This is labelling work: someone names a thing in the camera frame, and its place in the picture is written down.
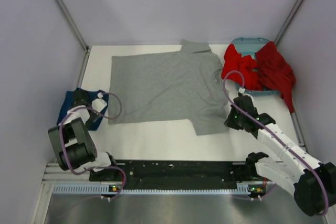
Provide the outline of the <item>grey t shirt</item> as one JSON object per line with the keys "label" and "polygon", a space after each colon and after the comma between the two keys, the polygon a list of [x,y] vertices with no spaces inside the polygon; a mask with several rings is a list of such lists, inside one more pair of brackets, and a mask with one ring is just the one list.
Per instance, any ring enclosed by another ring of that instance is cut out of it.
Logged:
{"label": "grey t shirt", "polygon": [[109,124],[190,120],[198,136],[228,131],[222,64],[208,43],[183,40],[179,51],[111,60]]}

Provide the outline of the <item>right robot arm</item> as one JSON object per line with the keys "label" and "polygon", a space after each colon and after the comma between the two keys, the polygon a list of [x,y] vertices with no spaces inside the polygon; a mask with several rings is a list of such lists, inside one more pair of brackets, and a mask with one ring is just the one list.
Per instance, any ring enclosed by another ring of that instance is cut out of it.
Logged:
{"label": "right robot arm", "polygon": [[323,163],[303,150],[269,114],[258,113],[250,96],[240,93],[230,103],[225,126],[250,133],[279,158],[275,161],[263,152],[249,154],[246,176],[274,182],[308,216],[325,215],[335,205],[335,165]]}

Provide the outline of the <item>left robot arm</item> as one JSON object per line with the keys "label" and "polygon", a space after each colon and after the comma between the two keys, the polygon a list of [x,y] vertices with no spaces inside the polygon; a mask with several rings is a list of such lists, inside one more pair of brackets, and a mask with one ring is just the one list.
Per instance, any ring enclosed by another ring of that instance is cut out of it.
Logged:
{"label": "left robot arm", "polygon": [[114,180],[119,168],[111,154],[98,152],[90,136],[96,131],[108,108],[109,96],[116,95],[102,90],[87,91],[77,88],[66,92],[57,125],[48,130],[48,136],[55,153],[56,162],[64,170],[76,175],[84,170],[101,171],[107,180]]}

